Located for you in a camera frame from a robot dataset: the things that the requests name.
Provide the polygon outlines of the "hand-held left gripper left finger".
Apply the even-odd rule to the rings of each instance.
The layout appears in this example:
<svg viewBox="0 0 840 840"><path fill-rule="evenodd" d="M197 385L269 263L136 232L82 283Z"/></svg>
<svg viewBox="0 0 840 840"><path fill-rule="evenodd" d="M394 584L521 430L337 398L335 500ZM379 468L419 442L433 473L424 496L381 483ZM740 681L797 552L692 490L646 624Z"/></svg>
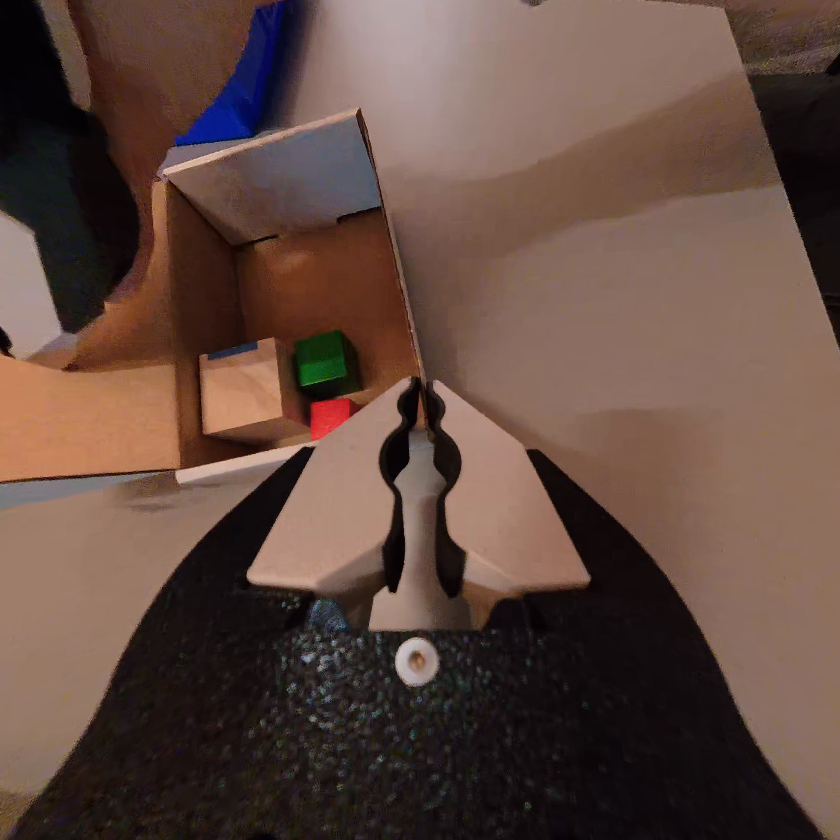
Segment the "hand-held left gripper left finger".
<svg viewBox="0 0 840 840"><path fill-rule="evenodd" d="M395 482L420 394L420 379L400 380L311 449L249 583L318 595L396 591L406 541Z"/></svg>

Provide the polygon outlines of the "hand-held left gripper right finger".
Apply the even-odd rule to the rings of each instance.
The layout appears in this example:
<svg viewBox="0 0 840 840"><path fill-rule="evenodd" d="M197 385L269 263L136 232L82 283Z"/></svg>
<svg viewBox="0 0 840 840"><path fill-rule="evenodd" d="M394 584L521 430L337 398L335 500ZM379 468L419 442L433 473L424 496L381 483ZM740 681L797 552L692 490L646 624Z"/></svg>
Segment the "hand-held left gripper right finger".
<svg viewBox="0 0 840 840"><path fill-rule="evenodd" d="M591 582L527 449L441 381L427 385L436 502L435 567L471 608Z"/></svg>

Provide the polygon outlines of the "large wooden cube grey face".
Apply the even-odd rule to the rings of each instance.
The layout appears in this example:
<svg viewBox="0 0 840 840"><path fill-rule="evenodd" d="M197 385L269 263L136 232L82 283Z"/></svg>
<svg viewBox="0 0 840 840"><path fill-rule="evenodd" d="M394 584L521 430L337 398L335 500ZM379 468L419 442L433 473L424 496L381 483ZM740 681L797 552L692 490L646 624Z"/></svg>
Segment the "large wooden cube grey face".
<svg viewBox="0 0 840 840"><path fill-rule="evenodd" d="M299 389L293 352L276 338L198 357L206 436L268 446L310 434L309 401Z"/></svg>

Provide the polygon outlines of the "medium green cube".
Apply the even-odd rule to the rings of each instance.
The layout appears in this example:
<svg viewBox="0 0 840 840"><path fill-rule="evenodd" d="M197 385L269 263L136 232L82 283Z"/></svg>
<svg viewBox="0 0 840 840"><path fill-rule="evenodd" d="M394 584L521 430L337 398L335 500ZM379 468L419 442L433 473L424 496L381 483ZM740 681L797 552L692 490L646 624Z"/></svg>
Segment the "medium green cube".
<svg viewBox="0 0 840 840"><path fill-rule="evenodd" d="M294 361L299 389L311 403L362 391L358 354L340 330L295 342Z"/></svg>

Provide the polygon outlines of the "blue plastic bin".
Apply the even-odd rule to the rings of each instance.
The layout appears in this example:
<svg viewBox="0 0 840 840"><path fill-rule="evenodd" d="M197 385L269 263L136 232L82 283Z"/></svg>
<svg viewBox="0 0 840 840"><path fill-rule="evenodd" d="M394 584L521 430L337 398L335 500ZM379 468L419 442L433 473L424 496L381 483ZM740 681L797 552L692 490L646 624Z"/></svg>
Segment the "blue plastic bin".
<svg viewBox="0 0 840 840"><path fill-rule="evenodd" d="M233 75L175 146L253 137L263 119L287 39L287 2L258 6Z"/></svg>

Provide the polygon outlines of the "red cube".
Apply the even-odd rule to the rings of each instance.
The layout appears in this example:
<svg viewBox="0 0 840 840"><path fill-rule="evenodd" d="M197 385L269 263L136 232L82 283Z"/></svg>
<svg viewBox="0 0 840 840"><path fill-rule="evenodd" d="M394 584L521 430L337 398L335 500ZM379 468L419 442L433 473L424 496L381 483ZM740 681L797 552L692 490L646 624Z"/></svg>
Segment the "red cube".
<svg viewBox="0 0 840 840"><path fill-rule="evenodd" d="M362 405L347 397L335 397L310 404L310 440L314 443L329 435L360 411Z"/></svg>

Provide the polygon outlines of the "white cardboard mailer box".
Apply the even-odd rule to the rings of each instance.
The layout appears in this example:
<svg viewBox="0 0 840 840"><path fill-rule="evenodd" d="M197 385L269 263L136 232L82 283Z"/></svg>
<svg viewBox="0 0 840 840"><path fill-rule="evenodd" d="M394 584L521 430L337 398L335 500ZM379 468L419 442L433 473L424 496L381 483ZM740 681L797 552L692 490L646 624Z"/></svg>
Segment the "white cardboard mailer box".
<svg viewBox="0 0 840 840"><path fill-rule="evenodd" d="M263 2L39 2L140 216L129 274L63 332L32 231L2 211L2 484L244 455L202 430L198 357L341 330L363 402L423 364L361 111L160 171L233 75Z"/></svg>

